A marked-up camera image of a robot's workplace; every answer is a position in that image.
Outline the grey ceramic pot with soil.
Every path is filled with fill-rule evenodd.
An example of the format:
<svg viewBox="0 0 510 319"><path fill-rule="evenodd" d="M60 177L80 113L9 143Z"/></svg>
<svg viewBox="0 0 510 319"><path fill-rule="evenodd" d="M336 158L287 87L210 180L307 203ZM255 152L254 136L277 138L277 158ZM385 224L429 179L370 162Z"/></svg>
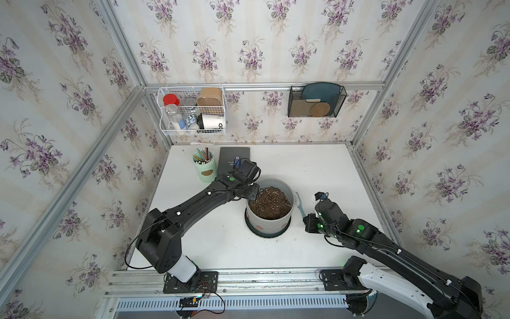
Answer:
<svg viewBox="0 0 510 319"><path fill-rule="evenodd" d="M264 233L276 233L292 220L295 196L292 188L280 179L266 178L255 201L247 201L245 214L251 224Z"/></svg>

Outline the light teal scrub brush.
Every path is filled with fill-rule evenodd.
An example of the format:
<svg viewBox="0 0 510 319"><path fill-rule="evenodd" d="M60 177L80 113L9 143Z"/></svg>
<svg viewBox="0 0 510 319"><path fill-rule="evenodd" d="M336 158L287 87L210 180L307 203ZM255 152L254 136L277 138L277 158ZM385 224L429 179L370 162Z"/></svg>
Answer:
<svg viewBox="0 0 510 319"><path fill-rule="evenodd" d="M304 219L307 216L307 213L304 210L303 203L302 203L300 194L298 192L295 193L295 198L296 198L296 206L301 213L301 218Z"/></svg>

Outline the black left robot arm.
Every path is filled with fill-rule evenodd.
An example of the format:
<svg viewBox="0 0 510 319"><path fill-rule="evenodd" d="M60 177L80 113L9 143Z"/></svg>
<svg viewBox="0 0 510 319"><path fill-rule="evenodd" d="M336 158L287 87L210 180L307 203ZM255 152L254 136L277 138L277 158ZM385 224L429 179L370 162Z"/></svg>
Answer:
<svg viewBox="0 0 510 319"><path fill-rule="evenodd" d="M151 210L131 246L160 274L169 274L188 283L199 267L182 252L181 238L196 222L214 209L235 199L255 200L261 169L243 158L231 171L218 175L203 191L180 205Z"/></svg>

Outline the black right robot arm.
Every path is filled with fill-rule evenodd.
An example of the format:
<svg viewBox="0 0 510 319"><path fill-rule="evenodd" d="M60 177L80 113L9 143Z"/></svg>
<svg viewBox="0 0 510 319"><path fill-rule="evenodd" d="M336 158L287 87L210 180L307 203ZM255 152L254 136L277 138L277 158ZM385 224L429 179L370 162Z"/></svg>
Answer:
<svg viewBox="0 0 510 319"><path fill-rule="evenodd" d="M406 304L426 318L481 318L481 285L424 262L390 240L363 219L349 219L328 194L315 194L313 214L303 218L305 231L322 234L337 247L356 251L338 270L322 270L326 291L349 291L349 311L362 316L369 310L369 295L381 292Z"/></svg>

